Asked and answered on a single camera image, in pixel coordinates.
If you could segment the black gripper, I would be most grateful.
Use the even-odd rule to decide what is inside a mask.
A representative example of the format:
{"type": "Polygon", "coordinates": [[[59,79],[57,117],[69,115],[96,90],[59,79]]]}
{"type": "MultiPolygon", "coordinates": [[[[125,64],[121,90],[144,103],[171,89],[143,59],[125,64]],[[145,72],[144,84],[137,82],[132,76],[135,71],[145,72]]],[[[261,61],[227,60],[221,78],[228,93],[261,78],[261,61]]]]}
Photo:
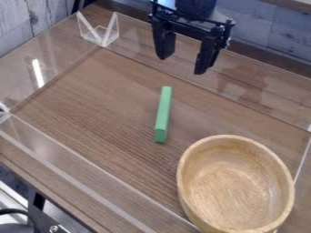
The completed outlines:
{"type": "MultiPolygon", "coordinates": [[[[216,9],[217,0],[151,0],[152,16],[184,27],[179,34],[199,38],[207,34],[196,56],[195,74],[213,66],[221,48],[227,48],[236,21],[216,9]]],[[[152,22],[155,53],[164,60],[175,53],[176,34],[163,21],[152,22]]]]}

